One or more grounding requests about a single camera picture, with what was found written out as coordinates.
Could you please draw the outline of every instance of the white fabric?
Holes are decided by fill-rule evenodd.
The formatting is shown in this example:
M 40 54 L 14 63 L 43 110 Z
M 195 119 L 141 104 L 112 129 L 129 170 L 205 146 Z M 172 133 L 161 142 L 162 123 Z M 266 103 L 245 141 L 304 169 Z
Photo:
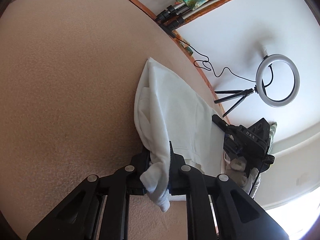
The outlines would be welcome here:
M 254 184 L 254 181 L 258 175 L 259 171 L 257 168 L 253 168 L 250 171 L 247 183 L 245 184 L 245 186 L 242 188 L 247 194 L 250 193 L 250 190 L 252 188 L 252 185 Z M 252 192 L 250 194 L 250 197 L 254 198 L 254 196 L 256 195 L 257 189 L 260 186 L 260 176 L 257 179 L 256 184 L 254 185 Z
M 176 73 L 149 58 L 134 102 L 134 122 L 151 165 L 140 180 L 149 198 L 167 211 L 170 203 L 170 147 L 189 165 L 217 176 L 221 169 L 223 132 L 212 122 L 216 112 Z

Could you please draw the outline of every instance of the tripod leg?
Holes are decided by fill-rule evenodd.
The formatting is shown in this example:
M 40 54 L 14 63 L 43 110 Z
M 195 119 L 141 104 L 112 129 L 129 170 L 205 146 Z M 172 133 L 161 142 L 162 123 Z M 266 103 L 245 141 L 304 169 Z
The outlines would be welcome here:
M 238 102 L 236 102 L 228 111 L 226 111 L 222 117 L 225 117 L 227 114 L 229 114 L 233 109 L 235 109 L 246 97 L 242 97 Z
M 216 94 L 237 94 L 243 90 L 224 90 L 224 91 L 215 91 Z
M 241 91 L 241 92 L 236 93 L 236 94 L 234 94 L 234 95 L 217 99 L 217 100 L 214 101 L 214 103 L 215 103 L 215 104 L 218 104 L 218 103 L 222 103 L 222 102 L 229 101 L 229 100 L 232 100 L 232 99 L 235 99 L 235 98 L 239 98 L 239 97 L 243 97 L 243 96 L 245 96 L 245 92 L 244 92 L 244 91 Z

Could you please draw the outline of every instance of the black cable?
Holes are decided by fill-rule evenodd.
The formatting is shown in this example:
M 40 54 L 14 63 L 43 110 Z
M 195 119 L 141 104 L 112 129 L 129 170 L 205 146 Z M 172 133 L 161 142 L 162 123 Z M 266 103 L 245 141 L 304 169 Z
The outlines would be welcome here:
M 271 64 L 271 65 L 269 65 L 269 68 L 270 68 L 270 70 L 271 70 L 271 81 L 270 81 L 270 83 L 269 83 L 268 85 L 264 86 L 265 88 L 266 88 L 266 87 L 268 87 L 268 86 L 270 86 L 270 85 L 271 85 L 271 83 L 273 82 L 272 64 Z
M 201 53 L 198 52 L 195 48 L 193 48 L 190 44 L 188 44 L 188 43 L 186 43 L 186 42 L 184 42 L 184 41 L 182 41 L 182 40 L 180 40 L 180 39 L 178 39 L 178 38 L 176 38 L 176 39 L 179 40 L 179 41 L 181 41 L 181 42 L 183 42 L 184 44 L 188 45 L 191 49 L 193 49 L 193 50 L 194 50 L 196 53 L 198 53 L 199 55 L 207 58 L 207 60 L 200 60 L 200 59 L 195 60 L 195 61 L 193 62 L 193 65 L 195 65 L 195 67 L 202 68 L 202 69 L 207 70 L 207 71 L 211 71 L 211 70 L 212 70 L 213 73 L 214 73 L 214 75 L 215 75 L 217 78 L 221 77 L 221 75 L 223 74 L 223 72 L 225 71 L 225 69 L 227 69 L 227 70 L 230 71 L 230 73 L 231 73 L 232 75 L 234 75 L 234 76 L 236 76 L 236 77 L 238 77 L 238 78 L 242 78 L 242 79 L 244 79 L 244 80 L 247 80 L 247 81 L 250 81 L 250 82 L 254 82 L 254 83 L 255 83 L 255 81 L 253 81 L 253 80 L 250 80 L 250 79 L 247 79 L 247 78 L 244 78 L 244 77 L 241 77 L 241 76 L 238 76 L 238 75 L 234 74 L 234 73 L 231 71 L 231 69 L 228 68 L 228 67 L 224 67 L 223 70 L 222 70 L 222 72 L 220 73 L 220 75 L 217 76 L 216 73 L 215 73 L 215 71 L 214 71 L 214 68 L 213 68 L 213 66 L 212 66 L 212 64 L 211 64 L 211 62 L 210 62 L 210 59 L 209 59 L 209 57 L 208 57 L 207 55 L 201 54 Z M 203 67 L 197 66 L 197 65 L 196 65 L 196 62 L 202 62 Z M 209 68 L 208 66 L 206 66 L 204 63 L 209 63 L 210 66 L 211 66 L 211 68 Z

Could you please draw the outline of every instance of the led ring light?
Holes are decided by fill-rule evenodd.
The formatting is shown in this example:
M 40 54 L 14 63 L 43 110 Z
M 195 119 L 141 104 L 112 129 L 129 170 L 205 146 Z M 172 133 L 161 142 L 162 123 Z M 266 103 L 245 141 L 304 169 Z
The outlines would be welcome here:
M 272 63 L 276 61 L 282 61 L 286 63 L 292 70 L 293 76 L 294 76 L 294 85 L 293 89 L 289 96 L 287 96 L 285 99 L 282 99 L 280 101 L 272 100 L 271 98 L 267 97 L 264 88 L 262 87 L 262 76 L 265 69 L 271 65 Z M 296 65 L 292 62 L 291 59 L 288 57 L 281 55 L 281 54 L 273 54 L 268 56 L 265 60 L 263 60 L 258 68 L 257 74 L 256 74 L 256 86 L 257 91 L 261 99 L 269 106 L 272 107 L 283 107 L 292 102 L 295 97 L 298 94 L 299 87 L 300 87 L 300 76 L 298 69 Z

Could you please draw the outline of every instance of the black tripod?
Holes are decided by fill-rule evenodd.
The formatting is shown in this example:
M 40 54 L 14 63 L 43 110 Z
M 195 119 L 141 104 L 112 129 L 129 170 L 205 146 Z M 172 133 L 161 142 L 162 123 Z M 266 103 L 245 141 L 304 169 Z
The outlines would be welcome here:
M 246 90 L 225 90 L 225 91 L 215 91 L 216 94 L 233 94 L 231 96 L 227 96 L 224 98 L 220 98 L 214 101 L 215 104 L 222 103 L 225 101 L 229 101 L 234 98 L 240 98 L 238 102 L 236 102 L 228 111 L 226 111 L 222 117 L 225 117 L 227 114 L 229 114 L 233 109 L 235 109 L 247 96 L 251 95 L 253 93 L 253 89 L 246 89 Z
M 188 240 L 289 240 L 227 175 L 211 177 L 186 165 L 183 156 L 173 152 L 171 143 L 170 155 L 168 188 L 171 195 L 186 195 Z M 149 161 L 149 151 L 144 148 L 114 174 L 88 176 L 31 230 L 27 240 L 95 240 L 100 220 L 99 240 L 127 240 L 130 195 L 146 193 L 140 175 L 148 169 Z

